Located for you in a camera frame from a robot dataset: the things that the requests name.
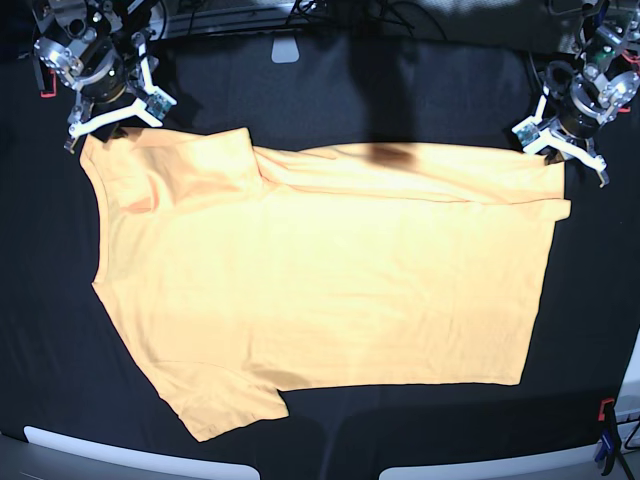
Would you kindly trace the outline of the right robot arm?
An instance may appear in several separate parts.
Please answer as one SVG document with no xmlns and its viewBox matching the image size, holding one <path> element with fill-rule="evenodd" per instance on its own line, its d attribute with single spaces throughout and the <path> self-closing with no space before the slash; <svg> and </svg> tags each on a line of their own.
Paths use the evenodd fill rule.
<svg viewBox="0 0 640 480">
<path fill-rule="evenodd" d="M 65 150 L 87 135 L 105 142 L 129 118 L 163 125 L 177 105 L 152 77 L 158 59 L 150 43 L 168 26 L 164 1 L 34 1 L 32 12 L 41 96 L 54 96 L 58 85 L 75 93 Z"/>
</svg>

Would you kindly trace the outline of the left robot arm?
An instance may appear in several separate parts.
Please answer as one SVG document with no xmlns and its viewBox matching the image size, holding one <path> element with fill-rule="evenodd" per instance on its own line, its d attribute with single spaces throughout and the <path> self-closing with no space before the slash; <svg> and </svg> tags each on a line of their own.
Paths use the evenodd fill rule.
<svg viewBox="0 0 640 480">
<path fill-rule="evenodd" d="M 542 75 L 533 114 L 512 128 L 526 154 L 575 159 L 593 170 L 602 187 L 607 164 L 595 136 L 630 109 L 639 91 L 639 3 L 585 3 L 574 35 L 574 59 L 553 60 Z"/>
</svg>

